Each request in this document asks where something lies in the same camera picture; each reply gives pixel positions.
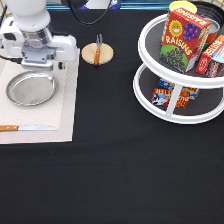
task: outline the white mat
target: white mat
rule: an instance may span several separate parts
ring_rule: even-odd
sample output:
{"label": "white mat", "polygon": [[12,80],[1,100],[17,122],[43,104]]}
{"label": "white mat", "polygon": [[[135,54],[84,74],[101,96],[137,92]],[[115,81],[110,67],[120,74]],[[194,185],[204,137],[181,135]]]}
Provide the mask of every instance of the white mat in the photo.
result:
{"label": "white mat", "polygon": [[22,107],[9,101],[5,90],[9,81],[25,70],[15,63],[5,63],[0,76],[0,125],[49,125],[58,130],[0,132],[0,144],[72,141],[78,65],[77,59],[68,63],[66,70],[59,70],[55,63],[51,73],[58,81],[56,94],[41,105]]}

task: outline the silver plate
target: silver plate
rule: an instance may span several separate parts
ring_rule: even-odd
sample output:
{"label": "silver plate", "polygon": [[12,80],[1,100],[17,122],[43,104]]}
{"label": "silver plate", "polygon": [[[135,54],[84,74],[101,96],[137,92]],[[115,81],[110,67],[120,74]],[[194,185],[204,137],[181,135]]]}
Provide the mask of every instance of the silver plate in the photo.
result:
{"label": "silver plate", "polygon": [[56,79],[47,73],[24,72],[9,82],[6,94],[17,105],[34,106],[49,100],[56,87]]}

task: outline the knife handle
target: knife handle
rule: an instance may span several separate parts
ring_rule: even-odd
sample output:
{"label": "knife handle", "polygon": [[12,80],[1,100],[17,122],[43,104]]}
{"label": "knife handle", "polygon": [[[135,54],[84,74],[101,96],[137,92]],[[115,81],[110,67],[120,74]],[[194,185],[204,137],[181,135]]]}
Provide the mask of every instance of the knife handle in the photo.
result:
{"label": "knife handle", "polygon": [[18,131],[19,126],[13,125],[1,125],[0,131]]}
{"label": "knife handle", "polygon": [[96,50],[96,56],[95,56],[94,65],[98,66],[99,65],[99,61],[100,61],[100,49],[97,49]]}

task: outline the raisin box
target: raisin box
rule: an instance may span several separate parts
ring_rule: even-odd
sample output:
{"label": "raisin box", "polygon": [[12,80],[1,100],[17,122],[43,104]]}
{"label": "raisin box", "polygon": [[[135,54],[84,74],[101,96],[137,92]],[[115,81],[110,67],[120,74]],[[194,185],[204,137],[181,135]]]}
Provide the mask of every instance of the raisin box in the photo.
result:
{"label": "raisin box", "polygon": [[224,35],[220,35],[201,55],[197,67],[198,73],[206,75],[208,77],[212,77],[211,75],[209,75],[212,72],[211,68],[209,69],[209,72],[207,72],[207,69],[209,67],[213,55],[215,55],[223,46],[224,46]]}
{"label": "raisin box", "polygon": [[181,73],[189,71],[201,54],[211,24],[186,9],[172,11],[160,58]]}
{"label": "raisin box", "polygon": [[[168,106],[173,91],[167,89],[155,89],[152,104],[157,106]],[[189,92],[181,92],[176,107],[186,107],[190,100]]]}
{"label": "raisin box", "polygon": [[[159,80],[159,86],[165,88],[165,89],[169,89],[169,90],[173,90],[175,87],[174,83],[171,83],[163,78],[160,78]],[[191,88],[191,87],[183,87],[182,91],[184,92],[189,92],[190,93],[190,99],[195,100],[196,97],[198,96],[199,93],[199,89],[198,88]]]}

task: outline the white robot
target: white robot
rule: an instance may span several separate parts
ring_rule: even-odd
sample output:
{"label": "white robot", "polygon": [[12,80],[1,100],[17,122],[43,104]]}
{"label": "white robot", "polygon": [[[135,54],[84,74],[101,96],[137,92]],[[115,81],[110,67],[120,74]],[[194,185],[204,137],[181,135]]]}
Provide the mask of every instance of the white robot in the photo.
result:
{"label": "white robot", "polygon": [[[27,70],[52,71],[52,60],[75,61],[76,39],[71,35],[54,34],[46,0],[6,0],[12,17],[1,26],[0,37],[8,55],[22,58]],[[75,8],[88,0],[48,0]]]}

